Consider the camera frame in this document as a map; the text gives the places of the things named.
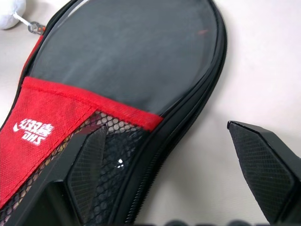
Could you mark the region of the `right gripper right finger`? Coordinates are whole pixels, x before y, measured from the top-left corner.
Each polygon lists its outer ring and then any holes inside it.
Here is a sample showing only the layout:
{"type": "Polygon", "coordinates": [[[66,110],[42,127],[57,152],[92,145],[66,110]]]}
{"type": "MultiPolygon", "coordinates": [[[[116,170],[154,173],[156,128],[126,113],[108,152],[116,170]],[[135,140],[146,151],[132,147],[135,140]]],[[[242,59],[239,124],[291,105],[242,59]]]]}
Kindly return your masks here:
{"type": "Polygon", "coordinates": [[[229,121],[243,176],[270,224],[301,224],[301,158],[275,133],[229,121]]]}

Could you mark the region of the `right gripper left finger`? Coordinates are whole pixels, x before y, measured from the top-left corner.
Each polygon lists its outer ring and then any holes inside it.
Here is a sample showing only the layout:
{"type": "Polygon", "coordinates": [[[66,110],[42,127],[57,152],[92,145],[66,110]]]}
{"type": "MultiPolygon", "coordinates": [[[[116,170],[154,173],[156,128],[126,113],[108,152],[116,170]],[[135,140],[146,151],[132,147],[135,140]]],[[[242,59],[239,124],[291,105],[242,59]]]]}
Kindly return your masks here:
{"type": "Polygon", "coordinates": [[[42,171],[6,226],[83,226],[102,166],[105,125],[76,133],[42,171]]]}

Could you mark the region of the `black red paddle case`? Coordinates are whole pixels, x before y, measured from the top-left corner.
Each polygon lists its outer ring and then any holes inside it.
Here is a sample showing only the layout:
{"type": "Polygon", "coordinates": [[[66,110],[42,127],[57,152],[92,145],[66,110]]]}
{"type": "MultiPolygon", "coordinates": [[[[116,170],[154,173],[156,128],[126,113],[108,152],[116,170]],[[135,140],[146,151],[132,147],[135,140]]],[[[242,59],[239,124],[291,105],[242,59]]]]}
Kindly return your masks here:
{"type": "Polygon", "coordinates": [[[85,128],[105,125],[107,135],[98,183],[83,226],[135,223],[161,164],[197,119],[220,77],[226,51],[225,24],[209,80],[196,85],[165,114],[154,114],[86,89],[36,79],[30,71],[58,19],[79,0],[70,0],[49,21],[21,74],[13,106],[0,128],[0,226],[29,192],[45,167],[85,128]]]}

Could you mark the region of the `white fluffy pompom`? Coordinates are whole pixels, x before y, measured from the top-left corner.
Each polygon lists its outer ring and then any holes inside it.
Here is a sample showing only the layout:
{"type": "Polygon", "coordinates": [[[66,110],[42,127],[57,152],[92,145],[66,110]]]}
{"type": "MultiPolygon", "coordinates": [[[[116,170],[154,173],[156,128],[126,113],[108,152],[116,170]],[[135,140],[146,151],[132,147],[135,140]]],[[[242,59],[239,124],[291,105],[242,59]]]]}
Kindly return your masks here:
{"type": "Polygon", "coordinates": [[[30,26],[23,18],[26,11],[26,0],[0,0],[0,30],[14,27],[19,22],[30,26]]]}

